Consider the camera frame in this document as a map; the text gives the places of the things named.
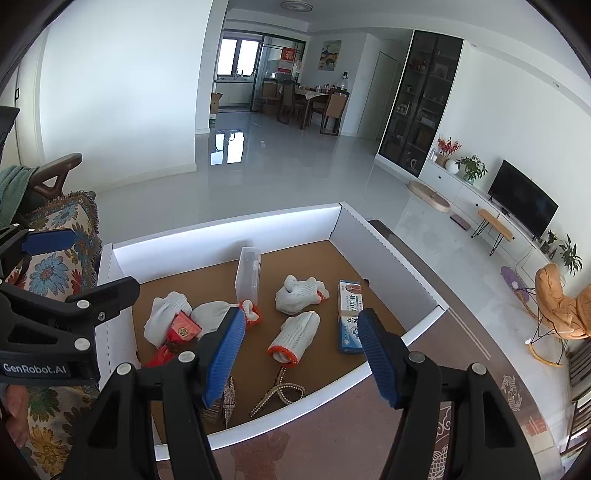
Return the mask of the person's left hand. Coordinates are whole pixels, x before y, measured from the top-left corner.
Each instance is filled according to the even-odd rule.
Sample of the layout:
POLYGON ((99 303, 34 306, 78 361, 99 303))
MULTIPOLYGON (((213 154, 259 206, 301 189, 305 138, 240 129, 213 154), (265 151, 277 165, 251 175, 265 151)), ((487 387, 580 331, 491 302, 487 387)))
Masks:
POLYGON ((6 429, 18 448, 29 438, 28 407, 29 395, 25 386, 9 385, 5 393, 6 409, 10 415, 6 429))

